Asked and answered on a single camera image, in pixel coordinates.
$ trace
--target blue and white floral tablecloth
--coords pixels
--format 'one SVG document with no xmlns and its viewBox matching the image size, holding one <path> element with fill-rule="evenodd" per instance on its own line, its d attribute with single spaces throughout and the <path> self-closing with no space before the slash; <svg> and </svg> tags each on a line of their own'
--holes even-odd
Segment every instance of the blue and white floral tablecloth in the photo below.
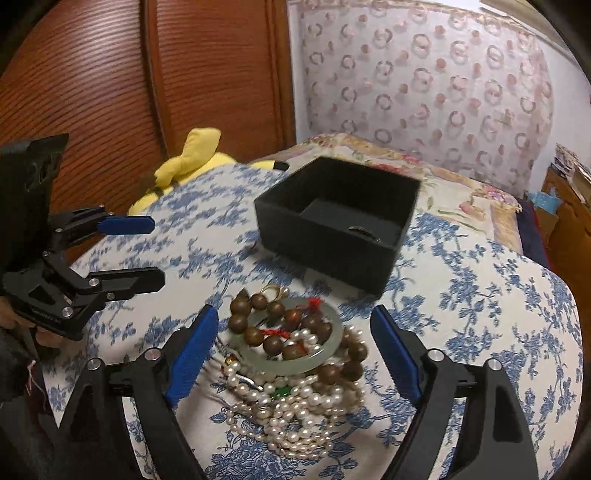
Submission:
<svg viewBox="0 0 591 480">
<path fill-rule="evenodd" d="M 322 296 L 344 322 L 364 329 L 370 346 L 365 382 L 371 393 L 359 413 L 338 428 L 334 450 L 320 461 L 290 460 L 231 433 L 225 407 L 211 396 L 216 392 L 231 400 L 214 373 L 219 365 L 202 370 L 198 386 L 181 401 L 179 425 L 211 479 L 381 477 L 414 409 L 399 397 L 372 348 L 368 319 L 378 302 L 260 245 L 253 200 L 282 175 L 240 165 L 211 170 L 150 207 L 148 214 L 156 221 L 151 235 L 106 238 L 81 259 L 77 269 L 83 275 L 157 265 L 167 281 L 159 293 L 111 303 L 91 319 L 87 338 L 44 366 L 57 421 L 88 358 L 100 356 L 107 363 L 121 362 L 126 353 L 135 358 L 161 346 L 205 303 L 226 319 L 231 299 L 244 286 L 252 293 L 280 283 L 296 294 Z M 417 211 L 379 303 L 428 348 L 442 348 L 456 361 L 480 365 L 494 357 L 503 362 L 530 425 L 540 478 L 549 478 L 569 451 L 582 387 L 580 327 L 567 286 L 502 245 Z M 463 406 L 458 401 L 454 407 L 434 479 L 451 461 Z M 132 404 L 126 404 L 126 412 L 140 465 L 153 476 Z"/>
</svg>

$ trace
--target pearl necklace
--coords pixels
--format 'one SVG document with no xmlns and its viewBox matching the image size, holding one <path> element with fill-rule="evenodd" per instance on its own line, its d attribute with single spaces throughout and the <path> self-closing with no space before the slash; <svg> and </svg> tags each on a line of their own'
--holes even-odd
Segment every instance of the pearl necklace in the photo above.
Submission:
<svg viewBox="0 0 591 480">
<path fill-rule="evenodd" d="M 351 334 L 361 340 L 361 331 L 348 328 Z M 317 345 L 317 337 L 308 329 L 295 330 L 290 335 L 291 341 L 303 339 L 306 348 Z M 342 361 L 330 359 L 325 364 L 341 364 Z M 318 375 L 303 377 L 275 377 L 272 374 L 258 372 L 253 381 L 243 382 L 238 372 L 243 365 L 233 361 L 223 369 L 226 386 L 243 398 L 226 412 L 226 423 L 230 430 L 239 435 L 266 442 L 270 451 L 280 456 L 300 460 L 324 458 L 332 450 L 330 435 L 335 424 L 346 413 L 354 413 L 364 404 L 366 389 L 359 381 L 344 382 L 342 385 L 324 386 L 330 393 L 323 394 L 314 390 L 318 386 Z M 278 388 L 291 387 L 288 395 L 271 398 Z M 241 428 L 237 425 L 235 414 L 239 413 L 263 427 L 263 433 Z M 312 415 L 323 415 L 326 421 L 318 426 Z"/>
</svg>

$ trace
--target black box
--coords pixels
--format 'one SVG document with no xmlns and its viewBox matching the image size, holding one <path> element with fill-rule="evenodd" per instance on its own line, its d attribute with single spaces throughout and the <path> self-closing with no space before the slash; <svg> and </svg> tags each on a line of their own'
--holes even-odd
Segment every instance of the black box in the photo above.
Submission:
<svg viewBox="0 0 591 480">
<path fill-rule="evenodd" d="M 381 295 L 421 182 L 319 157 L 255 199 L 264 247 Z"/>
</svg>

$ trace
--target blue gripper pad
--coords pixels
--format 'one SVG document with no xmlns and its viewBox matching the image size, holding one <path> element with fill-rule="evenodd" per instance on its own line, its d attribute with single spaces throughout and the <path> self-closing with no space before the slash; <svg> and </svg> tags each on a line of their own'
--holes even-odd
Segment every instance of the blue gripper pad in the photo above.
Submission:
<svg viewBox="0 0 591 480">
<path fill-rule="evenodd" d="M 419 365 L 415 361 L 418 358 L 413 358 L 401 337 L 401 333 L 415 334 L 401 330 L 383 305 L 373 309 L 369 329 L 400 396 L 416 406 L 422 396 Z"/>
<path fill-rule="evenodd" d="M 170 386 L 164 396 L 173 408 L 189 395 L 217 335 L 217 310 L 207 305 L 202 313 L 193 320 L 191 337 L 170 368 Z"/>
<path fill-rule="evenodd" d="M 98 224 L 105 235 L 145 235 L 154 231 L 154 219 L 149 216 L 110 216 Z"/>
</svg>

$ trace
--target screw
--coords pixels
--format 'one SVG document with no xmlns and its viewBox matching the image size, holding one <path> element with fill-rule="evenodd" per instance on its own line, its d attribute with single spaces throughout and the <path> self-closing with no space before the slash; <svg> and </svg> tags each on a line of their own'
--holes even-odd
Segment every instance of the screw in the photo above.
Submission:
<svg viewBox="0 0 591 480">
<path fill-rule="evenodd" d="M 429 350 L 427 355 L 434 362 L 441 362 L 445 358 L 443 352 L 441 350 L 437 350 L 436 348 L 434 348 L 433 350 Z"/>
<path fill-rule="evenodd" d="M 91 371 L 97 370 L 101 364 L 102 364 L 102 362 L 100 361 L 100 358 L 91 358 L 90 360 L 88 360 L 88 363 L 86 364 L 86 368 Z"/>
<path fill-rule="evenodd" d="M 491 358 L 486 364 L 491 370 L 494 370 L 495 372 L 498 372 L 501 368 L 503 368 L 503 364 L 496 358 Z"/>
<path fill-rule="evenodd" d="M 160 349 L 159 348 L 151 348 L 149 350 L 146 350 L 146 353 L 144 353 L 144 357 L 146 360 L 158 360 L 158 358 L 160 358 Z"/>
</svg>

